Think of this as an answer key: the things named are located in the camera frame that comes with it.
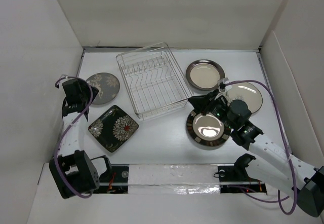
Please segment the grey reindeer plate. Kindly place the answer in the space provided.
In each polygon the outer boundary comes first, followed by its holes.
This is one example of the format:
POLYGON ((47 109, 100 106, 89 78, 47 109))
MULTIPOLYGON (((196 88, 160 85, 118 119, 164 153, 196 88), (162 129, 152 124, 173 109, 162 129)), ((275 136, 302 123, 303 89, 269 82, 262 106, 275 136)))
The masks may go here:
POLYGON ((102 105, 114 100, 120 90, 118 78, 107 72, 100 72, 86 79, 87 83, 98 89, 93 104, 102 105))

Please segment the brown rimmed cream plate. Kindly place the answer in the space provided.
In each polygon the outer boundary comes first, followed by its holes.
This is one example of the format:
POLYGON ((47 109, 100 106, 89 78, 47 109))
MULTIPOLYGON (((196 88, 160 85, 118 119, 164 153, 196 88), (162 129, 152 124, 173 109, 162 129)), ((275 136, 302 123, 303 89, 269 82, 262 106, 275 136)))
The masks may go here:
POLYGON ((223 68, 208 59, 200 59, 190 63, 185 75, 192 87, 202 91, 215 90, 218 81, 225 78, 223 68))

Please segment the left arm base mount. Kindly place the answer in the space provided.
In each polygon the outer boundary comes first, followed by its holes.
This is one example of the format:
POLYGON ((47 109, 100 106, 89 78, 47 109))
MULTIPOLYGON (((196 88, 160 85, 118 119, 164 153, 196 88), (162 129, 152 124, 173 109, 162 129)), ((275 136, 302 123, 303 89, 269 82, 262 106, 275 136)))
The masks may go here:
POLYGON ((99 175, 99 188, 94 194, 127 194, 128 164, 111 164, 106 155, 91 159, 99 175))

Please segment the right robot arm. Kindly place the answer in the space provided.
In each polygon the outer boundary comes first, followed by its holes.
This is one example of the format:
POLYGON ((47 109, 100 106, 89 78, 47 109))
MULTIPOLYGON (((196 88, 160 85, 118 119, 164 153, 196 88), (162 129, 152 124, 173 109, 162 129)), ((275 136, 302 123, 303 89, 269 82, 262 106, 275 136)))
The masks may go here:
POLYGON ((323 168, 303 162, 275 144, 250 122, 251 111, 239 99, 228 103, 217 91, 188 99, 194 110, 189 118, 212 116, 230 130, 230 137, 248 153, 235 162, 234 174, 263 181, 293 199, 312 217, 323 212, 323 168))

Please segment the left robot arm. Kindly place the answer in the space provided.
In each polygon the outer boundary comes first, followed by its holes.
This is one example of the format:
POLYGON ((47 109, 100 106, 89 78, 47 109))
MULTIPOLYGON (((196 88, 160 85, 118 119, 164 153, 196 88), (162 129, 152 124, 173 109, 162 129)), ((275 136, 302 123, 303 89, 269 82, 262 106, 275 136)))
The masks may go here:
POLYGON ((106 164, 95 168, 83 150, 90 105, 99 90, 72 76, 61 77, 55 87, 63 88, 65 98, 62 104, 63 132, 49 163, 50 172, 63 199, 74 196, 88 199, 99 187, 99 180, 109 181, 113 175, 113 169, 106 164))

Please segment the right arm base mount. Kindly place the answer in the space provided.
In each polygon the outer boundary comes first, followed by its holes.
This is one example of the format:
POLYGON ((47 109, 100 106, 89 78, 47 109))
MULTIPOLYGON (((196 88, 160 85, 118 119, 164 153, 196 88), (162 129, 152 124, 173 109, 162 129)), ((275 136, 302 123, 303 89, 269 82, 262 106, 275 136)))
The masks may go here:
POLYGON ((213 177, 220 183, 222 194, 231 193, 267 193, 266 185, 248 176, 246 168, 256 158, 244 154, 233 164, 218 165, 213 177))

